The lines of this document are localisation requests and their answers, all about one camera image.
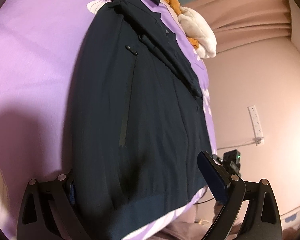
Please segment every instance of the purple bed sheet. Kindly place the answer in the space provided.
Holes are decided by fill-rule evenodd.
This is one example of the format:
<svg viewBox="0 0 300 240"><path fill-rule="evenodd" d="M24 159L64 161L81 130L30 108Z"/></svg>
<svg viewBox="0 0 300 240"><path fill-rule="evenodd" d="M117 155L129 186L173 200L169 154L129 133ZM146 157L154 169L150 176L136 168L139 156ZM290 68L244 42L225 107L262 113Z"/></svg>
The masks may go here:
<svg viewBox="0 0 300 240"><path fill-rule="evenodd" d="M95 16L92 12L104 1L7 0L0 9L0 227L9 239L16 235L27 182L32 178L52 180L71 168L69 88L82 39ZM142 1L161 13L164 24L177 34L178 44L199 78L211 147L216 153L206 67L167 7ZM132 232L127 239L149 237L147 230L167 225L202 194L203 189L187 206Z"/></svg>

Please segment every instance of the blue spot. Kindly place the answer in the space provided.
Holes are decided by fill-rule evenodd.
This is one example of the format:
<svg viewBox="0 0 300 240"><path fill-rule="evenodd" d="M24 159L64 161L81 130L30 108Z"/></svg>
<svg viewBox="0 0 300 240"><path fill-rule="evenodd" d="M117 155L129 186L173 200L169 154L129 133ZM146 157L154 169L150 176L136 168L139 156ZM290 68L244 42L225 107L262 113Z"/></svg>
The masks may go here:
<svg viewBox="0 0 300 240"><path fill-rule="evenodd" d="M291 221L296 220L296 218L297 218L297 213L295 213L294 215L292 215L292 216L286 218L285 221L286 221L286 223L289 223L289 222L291 222Z"/></svg>

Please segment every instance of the power outlet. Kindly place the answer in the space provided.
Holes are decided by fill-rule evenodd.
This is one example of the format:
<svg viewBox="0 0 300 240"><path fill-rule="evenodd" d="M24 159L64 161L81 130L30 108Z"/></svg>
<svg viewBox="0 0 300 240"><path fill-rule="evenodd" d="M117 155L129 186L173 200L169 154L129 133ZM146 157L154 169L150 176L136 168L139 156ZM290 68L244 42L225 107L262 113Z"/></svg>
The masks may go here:
<svg viewBox="0 0 300 240"><path fill-rule="evenodd" d="M263 138L263 132L261 129L260 119L259 119L256 106L249 106L248 109L252 121L255 138Z"/></svg>

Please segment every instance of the black cable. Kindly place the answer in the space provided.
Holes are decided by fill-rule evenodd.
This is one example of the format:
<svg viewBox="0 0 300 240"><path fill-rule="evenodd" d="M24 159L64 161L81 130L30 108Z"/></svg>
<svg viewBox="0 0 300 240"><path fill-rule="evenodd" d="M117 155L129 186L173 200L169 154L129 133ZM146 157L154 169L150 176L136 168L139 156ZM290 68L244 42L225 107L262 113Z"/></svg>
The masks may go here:
<svg viewBox="0 0 300 240"><path fill-rule="evenodd" d="M209 200L206 200L206 201L203 201L203 202L195 203L195 205L203 204L203 203L209 202L209 201L211 201L211 200L214 200L214 197L213 197L212 199L209 199Z"/></svg>

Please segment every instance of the zipper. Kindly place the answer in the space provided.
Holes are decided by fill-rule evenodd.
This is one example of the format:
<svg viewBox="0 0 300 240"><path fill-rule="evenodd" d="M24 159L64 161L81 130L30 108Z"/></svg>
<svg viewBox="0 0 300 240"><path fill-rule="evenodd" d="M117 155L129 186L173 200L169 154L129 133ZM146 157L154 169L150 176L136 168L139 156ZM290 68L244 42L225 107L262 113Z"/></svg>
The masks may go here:
<svg viewBox="0 0 300 240"><path fill-rule="evenodd" d="M127 136L127 127L128 127L128 118L129 118L129 110L130 110L130 104L131 104L131 93L132 93L132 85L133 85L133 75L134 70L136 68L136 62L138 53L136 51L133 51L133 49L130 46L126 46L126 49L130 51L133 55L135 55L135 59L133 61L133 64L131 66L130 74L128 77L127 82L127 90L126 90L126 100L124 103L124 112L122 117L122 123L121 123L121 130L120 130L120 137L119 137L119 146L125 147L126 145L126 136Z"/></svg>

